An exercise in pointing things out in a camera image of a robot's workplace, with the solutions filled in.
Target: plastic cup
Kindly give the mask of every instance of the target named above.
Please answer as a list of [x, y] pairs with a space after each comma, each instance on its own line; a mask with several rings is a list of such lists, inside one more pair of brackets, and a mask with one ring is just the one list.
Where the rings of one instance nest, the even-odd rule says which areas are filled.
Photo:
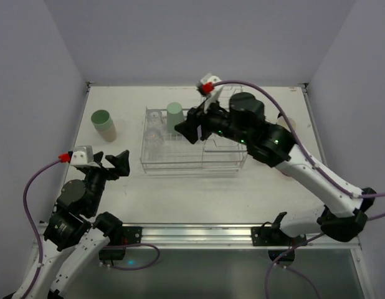
[[178, 132], [174, 129], [174, 126], [184, 121], [183, 108], [180, 103], [173, 102], [166, 107], [166, 118], [168, 133], [178, 134]]
[[116, 129], [110, 113], [106, 110], [97, 110], [91, 117], [94, 128], [107, 141], [112, 142], [116, 139]]

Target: black bracket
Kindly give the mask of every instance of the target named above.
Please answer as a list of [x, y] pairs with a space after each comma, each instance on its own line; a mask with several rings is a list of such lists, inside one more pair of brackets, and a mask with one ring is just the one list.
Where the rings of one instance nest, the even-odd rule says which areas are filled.
[[254, 226], [250, 228], [250, 237], [253, 246], [291, 246], [306, 241], [305, 235], [299, 235], [291, 238], [280, 230], [280, 224], [287, 212], [280, 213], [270, 226], [270, 222], [265, 222], [262, 226]]
[[366, 222], [367, 215], [361, 210], [355, 209], [351, 217], [338, 218], [327, 207], [317, 219], [321, 231], [340, 242], [349, 242], [356, 237], [364, 229]]
[[127, 245], [141, 242], [143, 228], [141, 226], [123, 226], [122, 236]]
[[58, 295], [60, 292], [58, 290], [55, 290], [54, 292], [52, 290], [49, 291], [49, 294], [47, 296], [47, 299], [64, 299], [60, 295]]
[[[272, 262], [279, 256], [282, 255], [285, 252], [285, 250], [269, 250], [268, 254], [270, 257], [270, 260]], [[278, 260], [277, 264], [283, 266], [291, 266], [293, 261], [295, 260], [295, 251], [291, 251], [289, 254], [284, 255], [280, 260]]]
[[374, 194], [374, 197], [367, 198], [365, 201], [363, 201], [361, 203], [360, 211], [366, 212], [374, 204], [375, 194], [377, 194], [377, 192], [375, 192], [375, 190], [370, 188], [370, 187], [363, 188], [362, 190], [363, 190], [363, 193], [362, 193], [363, 195], [364, 194]]
[[[116, 242], [110, 242], [109, 246], [131, 245], [141, 242], [143, 228], [141, 226], [123, 226], [120, 229], [120, 238]], [[126, 255], [125, 249], [103, 249], [98, 253], [100, 260], [123, 260]]]
[[3, 299], [11, 299], [12, 296], [13, 296], [13, 294], [15, 294], [15, 292], [14, 292], [14, 293], [11, 293], [10, 295], [7, 295], [7, 296], [3, 297]]

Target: cable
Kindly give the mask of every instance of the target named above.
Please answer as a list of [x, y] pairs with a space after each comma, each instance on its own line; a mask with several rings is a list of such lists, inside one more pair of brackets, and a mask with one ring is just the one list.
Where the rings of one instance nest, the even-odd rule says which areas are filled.
[[[213, 87], [216, 87], [216, 86], [220, 86], [220, 85], [225, 85], [225, 84], [239, 84], [239, 85], [245, 85], [245, 86], [248, 86], [248, 87], [251, 87], [255, 90], [257, 90], [258, 92], [260, 92], [261, 94], [263, 94], [266, 98], [268, 98], [272, 103], [273, 105], [276, 106], [276, 108], [279, 110], [279, 112], [281, 113], [281, 115], [284, 117], [284, 120], [285, 122], [287, 123], [295, 141], [297, 142], [297, 145], [299, 146], [301, 152], [303, 153], [303, 155], [305, 156], [305, 158], [309, 161], [309, 163], [315, 167], [316, 163], [314, 162], [314, 160], [311, 158], [310, 154], [308, 153], [308, 151], [305, 149], [304, 145], [302, 144], [302, 142], [300, 141], [298, 135], [297, 135], [297, 132], [293, 129], [293, 126], [290, 122], [290, 120], [288, 119], [287, 115], [285, 114], [283, 108], [280, 106], [280, 104], [277, 103], [277, 101], [274, 99], [274, 97], [272, 97], [269, 93], [267, 93], [264, 89], [260, 88], [259, 86], [257, 86], [256, 84], [253, 84], [253, 83], [250, 83], [250, 82], [246, 82], [246, 81], [241, 81], [241, 80], [225, 80], [225, 81], [220, 81], [220, 82], [216, 82], [216, 83], [213, 83]], [[374, 198], [374, 197], [385, 197], [385, 193], [378, 193], [378, 194], [353, 194], [352, 192], [349, 192], [348, 190], [346, 190], [345, 188], [343, 188], [342, 186], [340, 186], [337, 182], [335, 182], [329, 175], [327, 175], [324, 170], [322, 170], [321, 168], [318, 168], [316, 167], [316, 170], [330, 183], [332, 184], [335, 188], [337, 188], [339, 191], [341, 191], [342, 193], [348, 195], [348, 196], [351, 196], [351, 197], [358, 197], [358, 198], [363, 198], [363, 199], [366, 199], [366, 198]]]
[[377, 220], [377, 219], [380, 219], [380, 218], [383, 218], [383, 217], [385, 217], [385, 213], [378, 214], [378, 215], [375, 215], [375, 216], [372, 216], [372, 217], [368, 217], [368, 221]]
[[[266, 299], [270, 299], [270, 295], [269, 295], [269, 276], [270, 276], [270, 273], [274, 267], [274, 265], [277, 265], [277, 262], [284, 256], [286, 256], [287, 254], [289, 254], [290, 252], [293, 252], [294, 250], [296, 250], [297, 248], [301, 247], [301, 246], [304, 246], [304, 245], [307, 245], [309, 242], [312, 242], [320, 237], [322, 237], [324, 234], [321, 233], [321, 234], [318, 234], [302, 243], [299, 243], [298, 245], [295, 245], [293, 247], [291, 247], [290, 249], [284, 251], [282, 254], [280, 254], [278, 257], [276, 257], [274, 259], [274, 261], [272, 262], [272, 264], [270, 265], [270, 267], [267, 269], [267, 272], [266, 272], [266, 276], [265, 276], [265, 295], [266, 295]], [[304, 274], [300, 273], [298, 270], [295, 270], [295, 269], [288, 269], [289, 271], [295, 273], [295, 274], [298, 274], [299, 276], [301, 276], [302, 278], [304, 278], [315, 290], [316, 292], [316, 295], [317, 295], [317, 298], [318, 299], [321, 299], [321, 296], [320, 296], [320, 292], [318, 291], [317, 287], [314, 285], [314, 283], [306, 276], [304, 276]]]
[[[28, 181], [28, 183], [26, 183], [26, 186], [25, 186], [25, 189], [24, 189], [24, 194], [22, 196], [22, 202], [24, 204], [24, 210], [25, 210], [25, 214], [26, 214], [26, 217], [28, 218], [28, 221], [32, 227], [32, 230], [33, 230], [33, 233], [35, 235], [35, 238], [36, 238], [36, 241], [37, 241], [37, 246], [39, 248], [39, 259], [38, 259], [38, 264], [42, 264], [42, 261], [43, 261], [43, 245], [42, 245], [42, 241], [40, 239], [40, 235], [39, 235], [39, 231], [37, 230], [37, 227], [35, 225], [35, 222], [33, 221], [32, 219], [32, 216], [31, 216], [31, 212], [29, 211], [29, 208], [28, 208], [28, 203], [26, 201], [26, 197], [27, 197], [27, 194], [28, 194], [28, 190], [29, 190], [29, 187], [31, 186], [32, 182], [35, 180], [35, 178], [38, 177], [38, 175], [40, 175], [40, 173], [42, 173], [43, 171], [49, 169], [51, 166], [54, 166], [58, 163], [60, 163], [61, 160], [58, 159], [57, 161], [54, 161], [46, 166], [44, 166], [42, 169], [38, 170], [38, 172], [36, 172], [31, 178], [30, 180]], [[33, 279], [31, 281], [31, 284], [29, 285], [29, 287], [26, 289], [25, 293], [23, 294], [23, 296], [21, 297], [21, 299], [25, 299], [26, 296], [28, 296], [29, 292], [32, 290], [33, 286], [35, 285], [36, 283], [36, 280], [39, 276], [39, 273], [40, 273], [40, 267], [37, 267], [36, 268], [36, 272], [35, 272], [35, 275], [33, 276]]]
[[154, 248], [155, 251], [156, 251], [155, 259], [153, 259], [152, 261], [150, 261], [148, 264], [146, 264], [144, 266], [132, 267], [132, 268], [123, 268], [123, 267], [119, 267], [119, 266], [113, 266], [113, 265], [109, 265], [109, 264], [107, 264], [105, 262], [103, 264], [107, 265], [107, 267], [110, 267], [110, 268], [113, 268], [113, 269], [117, 269], [117, 270], [121, 270], [121, 271], [143, 270], [143, 269], [146, 269], [146, 268], [154, 265], [156, 263], [156, 261], [159, 259], [159, 257], [161, 256], [161, 252], [159, 251], [159, 248], [157, 248], [157, 246], [152, 245], [152, 244], [140, 243], [140, 244], [119, 245], [119, 246], [106, 246], [106, 247], [104, 247], [104, 249], [117, 249], [117, 248], [119, 249], [119, 248], [129, 248], [129, 247], [139, 247], [139, 246], [147, 246], [147, 247]]
[[295, 270], [294, 268], [291, 268], [291, 267], [286, 267], [285, 269], [301, 276], [304, 280], [306, 280], [313, 287], [314, 291], [316, 292], [317, 299], [321, 299], [321, 295], [320, 295], [320, 292], [318, 291], [317, 287], [307, 276], [305, 276], [303, 273], [301, 273], [298, 270]]

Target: red connector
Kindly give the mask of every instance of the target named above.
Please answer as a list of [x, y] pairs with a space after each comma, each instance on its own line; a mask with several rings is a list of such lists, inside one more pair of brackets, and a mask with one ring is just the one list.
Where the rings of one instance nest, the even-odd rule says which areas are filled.
[[201, 88], [202, 88], [202, 91], [205, 93], [205, 95], [207, 95], [208, 93], [210, 93], [212, 90], [215, 89], [212, 85], [212, 82], [203, 84]]
[[60, 154], [58, 158], [61, 160], [61, 163], [69, 163], [71, 157], [69, 153], [65, 153], [65, 154]]

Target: gray wall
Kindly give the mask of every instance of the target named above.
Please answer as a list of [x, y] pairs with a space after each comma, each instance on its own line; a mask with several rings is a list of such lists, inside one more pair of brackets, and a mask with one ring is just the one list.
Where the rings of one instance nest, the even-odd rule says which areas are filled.
[[85, 79], [308, 82], [354, 0], [45, 0]]
[[[385, 191], [385, 0], [357, 0], [309, 87], [330, 166], [358, 186]], [[379, 198], [368, 214], [383, 211]], [[385, 298], [385, 219], [360, 238]]]
[[[85, 83], [42, 0], [0, 0], [0, 298], [21, 284], [32, 245], [22, 191], [70, 149]], [[49, 216], [65, 166], [36, 180], [29, 207]]]

